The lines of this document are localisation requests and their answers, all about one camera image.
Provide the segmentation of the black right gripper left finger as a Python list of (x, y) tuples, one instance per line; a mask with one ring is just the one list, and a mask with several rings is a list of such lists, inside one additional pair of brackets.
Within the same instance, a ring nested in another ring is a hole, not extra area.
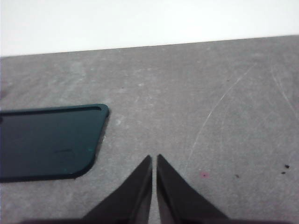
[(89, 224), (147, 224), (152, 197), (152, 158), (146, 156), (127, 179), (89, 211)]

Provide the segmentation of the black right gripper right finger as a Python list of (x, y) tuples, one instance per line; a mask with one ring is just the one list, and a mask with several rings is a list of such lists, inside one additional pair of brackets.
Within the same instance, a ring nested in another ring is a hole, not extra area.
[(160, 154), (157, 198), (163, 224), (228, 224), (230, 219), (195, 191)]

